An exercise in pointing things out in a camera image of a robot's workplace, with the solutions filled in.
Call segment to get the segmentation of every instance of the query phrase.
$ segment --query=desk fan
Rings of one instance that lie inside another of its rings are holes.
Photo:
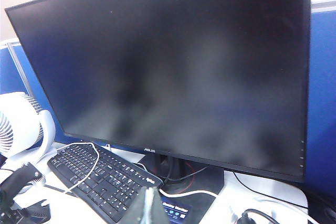
[[[38,149],[23,154],[42,137]],[[54,138],[53,118],[34,98],[24,92],[0,95],[0,153],[7,157],[6,163],[37,163],[46,153],[52,152]]]

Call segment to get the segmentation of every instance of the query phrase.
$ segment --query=white desk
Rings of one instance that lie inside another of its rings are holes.
[[[143,157],[142,154],[136,154],[117,149],[112,149],[112,151],[133,163],[138,162]],[[60,189],[66,189],[63,183],[47,167],[46,161],[40,162],[37,168],[42,173],[45,173],[46,184]],[[1,172],[0,181],[3,180],[1,177],[3,177],[4,174],[6,174],[6,177],[8,175],[8,173]],[[260,191],[264,194],[279,197],[302,206],[307,206],[307,199],[305,195],[301,190],[295,187],[277,182],[272,179],[259,178],[255,176],[238,174],[238,177],[244,184],[248,185],[254,190]],[[273,216],[281,224],[307,224],[307,219],[297,212],[277,203],[257,201],[256,198],[265,199],[266,197],[249,191],[237,181],[233,173],[225,172],[225,185],[222,191],[219,193],[219,197],[214,201],[209,211],[206,213],[200,223],[235,223],[237,217],[240,217],[244,210],[247,208],[255,208]],[[42,199],[48,199],[50,202],[51,220],[49,224],[105,223],[81,199],[64,195],[55,190],[43,187],[42,185],[34,186],[24,194],[18,195],[15,198],[15,201],[21,207],[28,207]],[[254,214],[249,214],[249,216],[251,216],[257,224],[268,224],[268,221],[263,217]]]

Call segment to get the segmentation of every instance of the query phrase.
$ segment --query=monitor screen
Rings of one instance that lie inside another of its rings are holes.
[[[66,135],[305,171],[310,0],[37,0],[7,14]]]

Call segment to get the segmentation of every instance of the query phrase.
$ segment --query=sticker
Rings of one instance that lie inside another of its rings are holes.
[[[161,197],[162,206],[171,223],[183,224],[190,212],[191,206],[172,201],[169,198]]]

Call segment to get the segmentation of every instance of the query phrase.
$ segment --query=black keyboard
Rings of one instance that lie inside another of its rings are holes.
[[[99,161],[94,172],[72,192],[84,200],[107,223],[118,222],[143,187],[163,183],[156,176],[122,157],[95,145]],[[92,169],[97,153],[90,144],[71,145],[48,161],[56,176],[70,188]]]

